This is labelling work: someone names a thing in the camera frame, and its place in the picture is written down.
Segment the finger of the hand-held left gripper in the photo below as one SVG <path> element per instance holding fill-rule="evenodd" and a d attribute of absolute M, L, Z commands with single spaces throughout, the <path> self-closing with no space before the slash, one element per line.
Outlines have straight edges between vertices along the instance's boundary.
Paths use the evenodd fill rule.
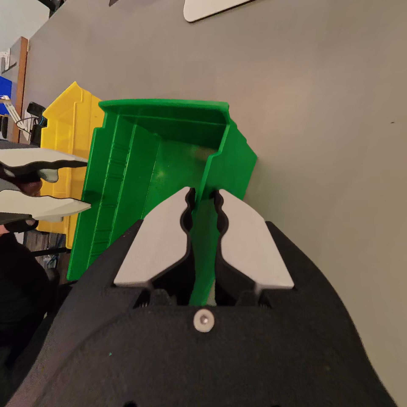
<path fill-rule="evenodd" d="M 54 184 L 59 180 L 60 169 L 83 168 L 88 165 L 88 160 L 56 150 L 29 147 L 1 149 L 0 163 L 9 178 L 23 182 L 39 178 Z"/>
<path fill-rule="evenodd" d="M 28 215 L 38 221 L 57 222 L 90 208 L 91 204 L 73 198 L 31 197 L 14 190 L 0 193 L 1 214 Z"/>

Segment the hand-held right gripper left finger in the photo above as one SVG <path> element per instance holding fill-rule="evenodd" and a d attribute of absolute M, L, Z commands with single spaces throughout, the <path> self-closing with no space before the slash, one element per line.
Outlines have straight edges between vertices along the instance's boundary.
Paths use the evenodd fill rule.
<path fill-rule="evenodd" d="M 183 187 L 142 220 L 114 278 L 117 287 L 163 289 L 177 305 L 187 306 L 196 272 L 192 247 L 195 188 Z"/>

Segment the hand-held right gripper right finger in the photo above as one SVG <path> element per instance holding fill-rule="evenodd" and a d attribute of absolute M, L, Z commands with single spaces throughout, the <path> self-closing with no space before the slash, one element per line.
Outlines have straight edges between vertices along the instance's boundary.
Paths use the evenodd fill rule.
<path fill-rule="evenodd" d="M 265 219 L 227 190 L 214 191 L 219 237 L 215 256 L 215 302 L 234 306 L 248 293 L 292 290 L 293 279 Z"/>

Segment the yellow plastic box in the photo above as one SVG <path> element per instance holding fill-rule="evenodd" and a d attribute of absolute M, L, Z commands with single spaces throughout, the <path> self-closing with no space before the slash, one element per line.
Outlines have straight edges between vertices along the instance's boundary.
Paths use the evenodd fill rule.
<path fill-rule="evenodd" d="M 94 129 L 101 127 L 104 120 L 99 102 L 77 82 L 71 83 L 43 113 L 48 125 L 42 129 L 40 146 L 88 159 Z M 40 194 L 81 200 L 85 174 L 84 167 L 60 169 L 58 181 L 43 181 Z"/>

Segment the green plastic box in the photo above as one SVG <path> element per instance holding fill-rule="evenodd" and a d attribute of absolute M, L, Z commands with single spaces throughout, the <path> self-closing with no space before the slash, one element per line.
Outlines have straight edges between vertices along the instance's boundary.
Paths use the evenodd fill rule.
<path fill-rule="evenodd" d="M 190 304 L 206 304 L 219 237 L 211 194 L 243 200 L 257 155 L 231 119 L 229 104 L 181 99 L 99 103 L 67 280 L 75 281 L 136 221 L 183 187 L 196 191 L 192 247 L 196 280 Z"/>

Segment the wooden panel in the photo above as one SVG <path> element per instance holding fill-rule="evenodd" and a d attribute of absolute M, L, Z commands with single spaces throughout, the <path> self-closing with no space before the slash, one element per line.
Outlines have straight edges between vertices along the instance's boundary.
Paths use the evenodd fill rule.
<path fill-rule="evenodd" d="M 23 119 L 24 86 L 28 56 L 28 39 L 19 37 L 10 47 L 8 73 L 4 76 L 12 82 L 11 101 L 20 119 Z"/>

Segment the white flat board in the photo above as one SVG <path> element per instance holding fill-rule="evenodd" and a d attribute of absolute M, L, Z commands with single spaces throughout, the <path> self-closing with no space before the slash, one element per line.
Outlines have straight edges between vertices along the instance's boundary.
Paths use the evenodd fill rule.
<path fill-rule="evenodd" d="M 192 23 L 250 2 L 251 0 L 186 0 L 183 15 L 188 23 Z"/>

